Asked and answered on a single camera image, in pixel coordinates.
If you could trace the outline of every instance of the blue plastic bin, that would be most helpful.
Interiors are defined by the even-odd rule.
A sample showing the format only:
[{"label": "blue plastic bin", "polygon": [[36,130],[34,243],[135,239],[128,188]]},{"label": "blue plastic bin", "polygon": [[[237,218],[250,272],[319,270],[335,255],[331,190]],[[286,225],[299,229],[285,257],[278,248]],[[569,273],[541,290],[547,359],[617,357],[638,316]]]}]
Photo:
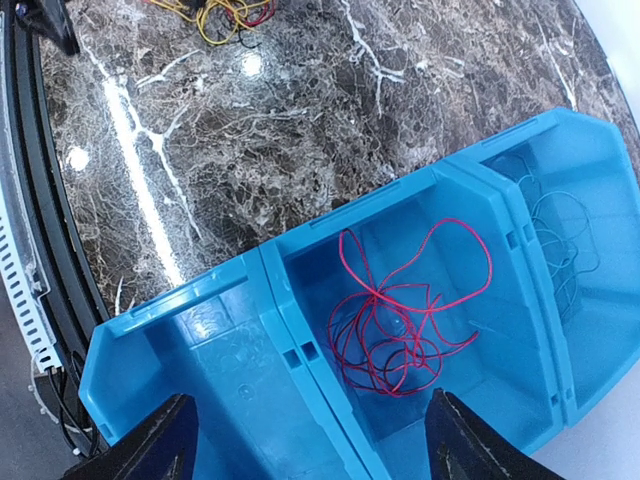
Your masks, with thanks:
[{"label": "blue plastic bin", "polygon": [[[500,192],[450,165],[436,164],[260,247],[276,303],[303,361],[374,478],[429,478],[424,414],[432,389],[396,399],[344,385],[329,348],[327,322],[335,305],[361,288],[340,262],[338,236],[345,228],[356,233],[379,282],[408,261],[427,231],[447,217],[467,222],[482,236],[495,272],[485,293],[440,314],[445,336],[480,334],[471,347],[447,359],[434,387],[458,395],[530,452],[562,429],[562,407],[539,299]],[[486,269],[472,237],[447,226],[402,280],[428,282],[451,301],[480,287]],[[407,303],[424,301],[410,295]]]},{"label": "blue plastic bin", "polygon": [[99,326],[80,397],[113,445],[195,397],[198,479],[368,479],[278,316],[257,250]]},{"label": "blue plastic bin", "polygon": [[622,136],[557,109],[447,161],[501,191],[514,222],[534,227],[536,241],[517,232],[549,306],[562,403],[575,424],[640,357],[640,193]]}]

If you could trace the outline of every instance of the yellow wire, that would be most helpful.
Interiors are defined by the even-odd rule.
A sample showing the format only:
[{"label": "yellow wire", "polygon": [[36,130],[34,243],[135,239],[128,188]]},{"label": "yellow wire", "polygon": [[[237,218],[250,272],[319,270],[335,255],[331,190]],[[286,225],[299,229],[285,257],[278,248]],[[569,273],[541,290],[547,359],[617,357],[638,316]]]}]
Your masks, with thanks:
[{"label": "yellow wire", "polygon": [[180,3],[174,4],[166,0],[149,0],[149,2],[153,3],[154,5],[157,5],[160,8],[164,8],[165,10],[169,10],[170,12],[177,13],[189,23],[195,23],[195,20],[193,18],[189,17],[186,13],[184,13],[185,11],[188,10],[188,8]]},{"label": "yellow wire", "polygon": [[[198,31],[200,32],[200,36],[210,45],[225,45],[229,43],[229,41],[238,33],[240,28],[253,31],[254,29],[245,23],[249,19],[251,10],[271,3],[271,0],[262,0],[258,3],[247,3],[245,0],[207,0],[204,8],[198,10],[196,13],[196,18],[192,18],[187,14],[189,12],[189,7],[182,4],[180,0],[176,0],[175,2],[170,0],[148,1],[158,7],[164,8],[165,10],[177,13],[189,23],[195,23],[198,27]],[[206,32],[209,15],[211,15],[211,12],[217,8],[223,8],[226,11],[231,12],[234,20],[233,29],[229,35],[222,40],[213,40]]]}]

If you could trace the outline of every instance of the tangled red wire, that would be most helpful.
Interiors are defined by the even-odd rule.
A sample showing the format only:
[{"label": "tangled red wire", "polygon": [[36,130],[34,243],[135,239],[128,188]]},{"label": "tangled red wire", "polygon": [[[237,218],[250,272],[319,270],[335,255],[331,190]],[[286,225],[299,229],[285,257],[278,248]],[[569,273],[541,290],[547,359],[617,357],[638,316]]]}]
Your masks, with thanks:
[{"label": "tangled red wire", "polygon": [[[431,286],[427,283],[404,283],[390,285],[390,281],[400,272],[413,265],[422,255],[425,247],[433,234],[445,224],[456,224],[466,229],[482,248],[487,261],[487,279],[478,290],[465,295],[453,302],[438,305],[442,300],[442,294],[437,294],[431,299]],[[344,254],[345,237],[351,237],[355,242],[364,264],[367,279],[362,280],[351,268]],[[489,249],[478,233],[466,223],[455,218],[445,218],[434,225],[423,240],[417,253],[407,263],[387,275],[379,285],[375,285],[367,257],[362,244],[351,230],[340,233],[339,253],[342,265],[349,275],[358,282],[364,291],[354,293],[342,300],[333,309],[329,318],[328,333],[331,350],[335,355],[345,382],[358,389],[377,392],[392,397],[404,397],[413,395],[433,385],[442,373],[442,364],[445,357],[460,353],[477,338],[475,332],[467,340],[462,342],[449,341],[440,333],[435,314],[444,312],[483,293],[491,284],[493,277],[493,262]],[[419,308],[405,305],[391,296],[392,292],[399,293],[402,290],[424,289],[426,306]],[[364,300],[360,309],[352,317],[345,315],[346,321],[336,324],[338,313],[350,302]],[[392,322],[383,326],[380,310],[390,312]],[[419,315],[419,322],[414,323],[412,314]],[[399,325],[399,333],[391,333],[389,325]],[[426,327],[431,325],[440,343],[449,348],[441,351],[438,345],[426,338]],[[417,386],[409,377],[414,372],[425,372],[426,379]],[[357,377],[368,378],[369,384],[363,384]]]}]

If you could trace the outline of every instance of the red wire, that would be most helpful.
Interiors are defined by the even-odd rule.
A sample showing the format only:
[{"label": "red wire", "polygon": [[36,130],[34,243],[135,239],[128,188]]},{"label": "red wire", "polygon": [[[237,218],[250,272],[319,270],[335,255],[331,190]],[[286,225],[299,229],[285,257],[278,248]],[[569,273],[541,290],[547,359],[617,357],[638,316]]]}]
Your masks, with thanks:
[{"label": "red wire", "polygon": [[[436,295],[435,298],[431,300],[431,286],[427,283],[388,285],[396,275],[409,268],[422,256],[422,253],[431,240],[433,234],[445,224],[454,224],[463,227],[474,237],[482,248],[487,262],[487,279],[482,287],[459,298],[458,300],[437,306],[442,300],[442,294]],[[353,271],[347,262],[344,254],[344,239],[347,235],[351,237],[358,249],[360,259],[362,260],[366,272],[366,282]],[[460,353],[471,345],[478,337],[478,332],[474,332],[468,339],[462,342],[452,342],[447,340],[440,332],[435,319],[435,314],[459,306],[462,303],[480,295],[489,288],[493,278],[493,262],[484,240],[482,240],[480,235],[478,235],[473,228],[461,220],[445,218],[431,228],[425,239],[420,244],[417,253],[407,263],[387,275],[378,286],[375,285],[364,248],[356,235],[351,230],[344,230],[340,233],[338,243],[342,265],[347,273],[349,273],[349,275],[365,290],[363,292],[357,292],[349,295],[340,301],[329,317],[329,345],[333,355],[340,364],[340,369],[345,383],[353,388],[377,392],[383,395],[390,395],[396,398],[413,395],[429,388],[437,381],[442,373],[443,359]],[[424,289],[426,307],[420,308],[417,306],[404,305],[390,295],[391,292],[406,289]],[[345,305],[358,299],[364,299],[364,303],[350,320],[342,323],[338,327],[339,330],[337,331],[337,334],[335,334],[334,330],[336,330],[335,320],[337,314],[345,307]],[[384,309],[399,319],[399,324],[402,325],[403,328],[402,334],[394,335],[385,329],[378,315],[380,309]],[[412,319],[412,314],[421,315],[421,319],[417,327]],[[437,339],[446,347],[449,347],[450,350],[442,352],[434,341],[424,337],[427,325],[430,325],[433,328]],[[357,345],[352,347],[354,334]],[[371,344],[371,339],[379,337],[382,337],[383,340],[378,340],[374,342],[374,344]],[[385,355],[381,350],[383,348],[390,348],[393,349],[393,351],[386,355],[385,358]],[[353,359],[354,355],[360,354],[362,356],[361,361],[354,362],[347,358],[349,357]],[[427,380],[418,386],[405,385],[405,383],[409,381],[408,379],[412,369],[425,371],[427,377],[430,378],[427,378]],[[358,375],[365,375],[368,377],[369,384],[363,384],[357,381],[354,377],[357,377]],[[396,377],[399,375],[399,378],[394,380],[392,378],[394,375]]]},{"label": "red wire", "polygon": [[[245,21],[243,22],[247,27],[257,27],[258,25],[262,25],[264,22],[269,20],[276,13],[276,0],[271,0],[269,3],[262,7],[262,12],[257,20],[252,22]],[[227,17],[229,17],[229,21],[235,22],[235,18],[233,16],[233,12],[227,9]]]}]

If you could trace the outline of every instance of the black clamp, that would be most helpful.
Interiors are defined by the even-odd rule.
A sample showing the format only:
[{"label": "black clamp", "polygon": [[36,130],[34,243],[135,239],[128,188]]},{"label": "black clamp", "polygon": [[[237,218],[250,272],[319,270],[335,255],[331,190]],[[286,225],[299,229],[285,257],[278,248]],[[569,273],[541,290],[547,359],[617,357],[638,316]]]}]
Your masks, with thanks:
[{"label": "black clamp", "polygon": [[48,38],[67,55],[80,53],[80,45],[64,0],[20,0],[16,18],[22,28]]}]

